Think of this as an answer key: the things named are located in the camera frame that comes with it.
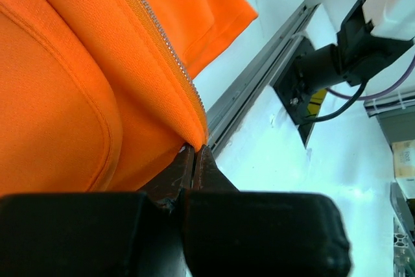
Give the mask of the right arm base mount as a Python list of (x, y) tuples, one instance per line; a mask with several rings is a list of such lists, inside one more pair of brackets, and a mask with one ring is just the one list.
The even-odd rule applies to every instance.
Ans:
[(303, 144), (311, 134), (311, 120), (317, 115), (309, 109), (312, 97), (341, 81), (340, 68), (341, 59), (335, 44), (315, 49), (309, 39), (301, 36), (299, 45), (272, 83)]

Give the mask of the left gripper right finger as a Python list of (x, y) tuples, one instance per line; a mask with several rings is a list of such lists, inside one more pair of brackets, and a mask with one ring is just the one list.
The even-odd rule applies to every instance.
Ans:
[(197, 191), (235, 191), (238, 189), (220, 171), (211, 149), (203, 145), (195, 155), (191, 189)]

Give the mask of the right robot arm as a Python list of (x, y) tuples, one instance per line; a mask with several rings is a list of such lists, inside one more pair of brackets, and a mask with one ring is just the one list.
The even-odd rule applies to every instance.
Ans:
[(368, 82), (414, 45), (414, 0), (358, 0), (337, 33), (340, 76)]

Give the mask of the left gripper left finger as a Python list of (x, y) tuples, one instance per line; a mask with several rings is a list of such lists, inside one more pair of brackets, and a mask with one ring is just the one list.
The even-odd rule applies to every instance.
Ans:
[(139, 188), (159, 208), (174, 208), (182, 189), (190, 188), (195, 150), (184, 145), (163, 171)]

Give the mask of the orange zip jacket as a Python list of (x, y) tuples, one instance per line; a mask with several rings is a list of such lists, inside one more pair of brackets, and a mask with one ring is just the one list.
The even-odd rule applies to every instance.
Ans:
[(1, 0), (1, 194), (135, 191), (208, 124), (247, 0)]

